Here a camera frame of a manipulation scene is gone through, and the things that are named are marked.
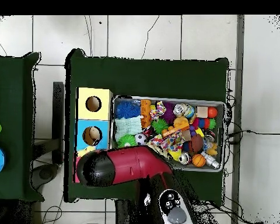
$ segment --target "white wall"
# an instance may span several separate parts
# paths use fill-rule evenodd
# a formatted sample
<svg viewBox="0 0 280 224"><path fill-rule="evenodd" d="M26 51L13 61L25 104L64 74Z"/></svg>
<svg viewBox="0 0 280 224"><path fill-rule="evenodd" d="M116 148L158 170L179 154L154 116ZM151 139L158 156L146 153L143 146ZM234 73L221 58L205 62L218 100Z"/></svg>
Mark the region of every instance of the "white wall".
<svg viewBox="0 0 280 224"><path fill-rule="evenodd" d="M245 15L243 130L280 132L280 24L272 20ZM246 219L280 224L280 136L244 134L239 198Z"/></svg>

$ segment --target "orange basketball toy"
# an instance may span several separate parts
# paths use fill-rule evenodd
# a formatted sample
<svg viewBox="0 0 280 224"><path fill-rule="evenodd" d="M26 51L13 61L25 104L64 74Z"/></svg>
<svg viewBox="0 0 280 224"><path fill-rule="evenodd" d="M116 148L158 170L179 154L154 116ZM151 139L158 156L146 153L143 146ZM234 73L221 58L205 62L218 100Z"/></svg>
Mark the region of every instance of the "orange basketball toy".
<svg viewBox="0 0 280 224"><path fill-rule="evenodd" d="M205 158L202 155L194 155L192 163L195 167L202 167L205 164Z"/></svg>

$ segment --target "green spiky ball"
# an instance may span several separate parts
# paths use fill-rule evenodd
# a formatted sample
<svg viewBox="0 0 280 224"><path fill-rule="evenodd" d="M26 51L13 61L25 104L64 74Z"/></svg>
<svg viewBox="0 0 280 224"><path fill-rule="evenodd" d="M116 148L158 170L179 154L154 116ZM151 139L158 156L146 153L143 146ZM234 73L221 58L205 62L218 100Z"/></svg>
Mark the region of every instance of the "green spiky ball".
<svg viewBox="0 0 280 224"><path fill-rule="evenodd" d="M157 121L153 120L151 125L158 134L162 134L162 131L169 127L167 122L162 118L159 118Z"/></svg>
<svg viewBox="0 0 280 224"><path fill-rule="evenodd" d="M210 118L209 119L209 129L210 130L212 130L212 129L214 129L216 127L216 121L215 121L215 119L214 118Z"/></svg>
<svg viewBox="0 0 280 224"><path fill-rule="evenodd" d="M122 136L118 142L118 147L119 148L123 148L123 147L128 147L128 146L136 146L136 139L133 135L127 134Z"/></svg>

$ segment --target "yellow toy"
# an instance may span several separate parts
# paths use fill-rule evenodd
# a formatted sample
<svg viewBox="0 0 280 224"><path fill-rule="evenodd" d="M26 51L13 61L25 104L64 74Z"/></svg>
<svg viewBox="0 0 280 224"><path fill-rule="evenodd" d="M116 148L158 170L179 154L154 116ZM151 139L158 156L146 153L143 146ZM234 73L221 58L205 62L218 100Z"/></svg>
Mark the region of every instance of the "yellow toy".
<svg viewBox="0 0 280 224"><path fill-rule="evenodd" d="M212 142L212 147L209 148L206 152L208 155L217 155L217 144L215 142Z"/></svg>

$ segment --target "gray metal tray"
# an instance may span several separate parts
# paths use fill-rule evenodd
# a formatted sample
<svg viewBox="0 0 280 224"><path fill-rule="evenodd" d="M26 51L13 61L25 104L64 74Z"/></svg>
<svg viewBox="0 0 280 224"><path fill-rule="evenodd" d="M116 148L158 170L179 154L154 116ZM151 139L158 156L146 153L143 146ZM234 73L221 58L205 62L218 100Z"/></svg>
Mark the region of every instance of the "gray metal tray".
<svg viewBox="0 0 280 224"><path fill-rule="evenodd" d="M139 96L114 96L111 101L111 125L110 125L110 149L116 148L117 143L115 141L115 121L114 121L114 110L117 105L121 102L130 102L135 100L150 100L152 104L156 101L172 102L177 103L188 103L192 106L205 106L205 107L216 107L218 115L215 117L216 127L212 130L216 134L215 142L218 144L218 154L216 156L216 161L220 163L219 169L213 169L207 165L203 167L195 167L193 164L182 165L181 163L172 160L170 164L173 166L173 169L181 169L185 171L199 171L199 172L219 172L223 169L224 166L224 156L225 156L225 140L226 140L226 104L219 101L204 101L204 100L186 100L186 99L168 99L168 98L154 98L154 97L139 97Z"/></svg>

